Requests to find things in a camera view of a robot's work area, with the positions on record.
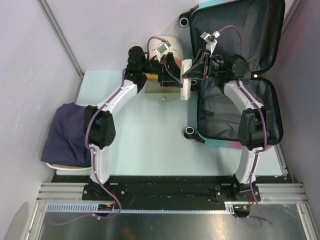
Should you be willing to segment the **navy garment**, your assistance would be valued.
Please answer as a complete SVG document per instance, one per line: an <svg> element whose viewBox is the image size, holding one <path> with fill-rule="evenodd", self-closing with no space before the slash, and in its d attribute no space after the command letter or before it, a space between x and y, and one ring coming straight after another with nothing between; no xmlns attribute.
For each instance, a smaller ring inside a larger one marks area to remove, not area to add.
<svg viewBox="0 0 320 240"><path fill-rule="evenodd" d="M85 146L85 108L73 102L60 106L49 126L40 160L51 165L87 168L91 153Z"/></svg>

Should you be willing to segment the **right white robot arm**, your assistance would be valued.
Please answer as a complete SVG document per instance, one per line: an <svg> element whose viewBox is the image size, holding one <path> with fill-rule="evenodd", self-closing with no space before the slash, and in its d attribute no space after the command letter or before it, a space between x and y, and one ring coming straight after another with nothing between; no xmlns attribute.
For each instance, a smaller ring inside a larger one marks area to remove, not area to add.
<svg viewBox="0 0 320 240"><path fill-rule="evenodd" d="M181 64L180 78L184 82L181 96L190 93L187 82L205 80L209 76L222 94L228 97L241 113L238 140L242 145L239 166L233 175L231 196L242 201L247 196L256 197L254 189L256 168L261 154L266 150L271 137L273 112L256 100L245 88L242 79L250 73L248 62L241 55L229 57L212 55L201 49L198 59L185 59Z"/></svg>

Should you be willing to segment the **pink and teal kids suitcase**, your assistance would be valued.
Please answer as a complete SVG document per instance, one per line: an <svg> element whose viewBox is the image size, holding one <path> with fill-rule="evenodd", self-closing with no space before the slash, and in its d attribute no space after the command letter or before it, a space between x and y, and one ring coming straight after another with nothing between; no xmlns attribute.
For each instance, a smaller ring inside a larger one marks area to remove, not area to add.
<svg viewBox="0 0 320 240"><path fill-rule="evenodd" d="M275 87L263 77L274 65L285 16L283 0L211 0L187 19L196 81L196 139L240 148L277 145L283 138Z"/></svg>

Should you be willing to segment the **cream rectangular bottle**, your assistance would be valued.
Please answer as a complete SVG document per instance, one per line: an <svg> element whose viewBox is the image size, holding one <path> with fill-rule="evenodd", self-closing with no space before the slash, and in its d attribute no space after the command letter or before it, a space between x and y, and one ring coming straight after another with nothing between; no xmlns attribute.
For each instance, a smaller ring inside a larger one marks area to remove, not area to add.
<svg viewBox="0 0 320 240"><path fill-rule="evenodd" d="M189 58L181 62L180 80L182 83L182 88L180 89L180 99L183 101L187 101L191 94L191 79L183 77L183 75L191 68L191 66L192 60Z"/></svg>

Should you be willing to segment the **cream round drawer cabinet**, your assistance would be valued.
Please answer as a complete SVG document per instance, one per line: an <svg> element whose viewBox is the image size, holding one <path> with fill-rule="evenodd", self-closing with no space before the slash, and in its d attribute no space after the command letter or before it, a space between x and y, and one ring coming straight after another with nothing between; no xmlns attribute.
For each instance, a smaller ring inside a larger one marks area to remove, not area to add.
<svg viewBox="0 0 320 240"><path fill-rule="evenodd" d="M172 36L165 36L162 35L160 38L165 39L170 43L169 49L165 51L165 54L172 52L174 61L178 66L178 69L181 69L182 66L182 60L184 58L183 54L183 46L182 43ZM150 52L150 59L155 56L155 59L157 60L156 55L156 47L162 43L161 40L158 39L152 39L149 43L149 52ZM145 83L145 94L157 101L173 101L180 98L180 88L179 87L162 87L160 86L160 83L158 82L158 76L155 74L146 74L147 81Z"/></svg>

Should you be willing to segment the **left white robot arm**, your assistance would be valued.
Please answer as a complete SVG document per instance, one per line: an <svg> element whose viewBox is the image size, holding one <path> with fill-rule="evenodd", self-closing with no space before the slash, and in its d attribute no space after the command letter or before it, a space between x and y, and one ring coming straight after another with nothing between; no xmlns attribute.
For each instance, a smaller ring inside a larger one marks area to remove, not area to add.
<svg viewBox="0 0 320 240"><path fill-rule="evenodd" d="M91 153L90 178L97 183L93 194L98 199L105 200L111 193L111 188L105 183L110 178L109 148L116 137L115 116L143 89L147 75L156 75L163 88L182 88L180 73L181 68L171 50L159 46L155 49L155 56L150 58L140 46L133 46L128 51L127 66L117 89L97 106L85 108L85 147Z"/></svg>

